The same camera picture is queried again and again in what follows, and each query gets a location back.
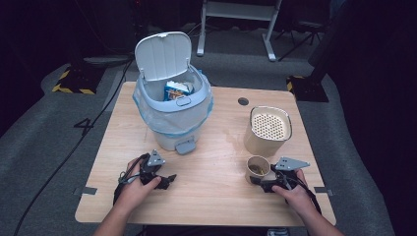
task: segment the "small cup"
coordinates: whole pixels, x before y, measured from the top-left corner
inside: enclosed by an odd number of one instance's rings
[[[246,163],[245,179],[250,184],[257,184],[270,172],[269,161],[260,155],[254,155]]]

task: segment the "beige canister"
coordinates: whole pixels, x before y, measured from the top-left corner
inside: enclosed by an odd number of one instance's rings
[[[244,145],[253,155],[273,156],[291,135],[287,112],[276,107],[256,106],[251,110]]]

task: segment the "open lid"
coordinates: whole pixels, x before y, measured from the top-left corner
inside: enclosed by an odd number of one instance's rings
[[[184,32],[163,32],[142,39],[135,48],[140,78],[159,81],[187,71],[191,40]]]

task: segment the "wooden table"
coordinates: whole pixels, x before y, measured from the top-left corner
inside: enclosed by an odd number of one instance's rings
[[[288,91],[245,88],[212,88],[214,107],[202,126],[196,149],[186,155],[162,149],[142,120],[132,98],[135,83],[125,83],[92,167],[88,187],[95,195],[83,195],[76,212],[79,222],[101,222],[112,207],[113,192],[127,163],[156,149],[166,160],[161,176],[177,174],[168,190],[153,190],[132,214],[131,223],[230,226],[302,226],[303,222],[285,199],[266,194],[245,180],[245,164],[251,156],[243,145],[251,109],[256,105],[279,107],[292,122],[293,135],[275,154],[308,161],[304,168],[310,189],[323,180],[297,108]],[[246,97],[249,105],[238,103]],[[327,194],[317,193],[323,215],[335,217]]]

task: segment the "dark background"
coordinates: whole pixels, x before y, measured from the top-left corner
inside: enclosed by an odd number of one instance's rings
[[[42,79],[74,55],[129,54],[147,35],[148,24],[178,30],[186,23],[199,23],[202,4],[57,2],[1,1],[0,136],[43,96]],[[410,235],[417,211],[416,4],[348,2],[349,24],[337,29],[342,37],[328,40],[336,47],[328,55],[327,72],[339,90],[352,140],[384,195],[395,233]]]

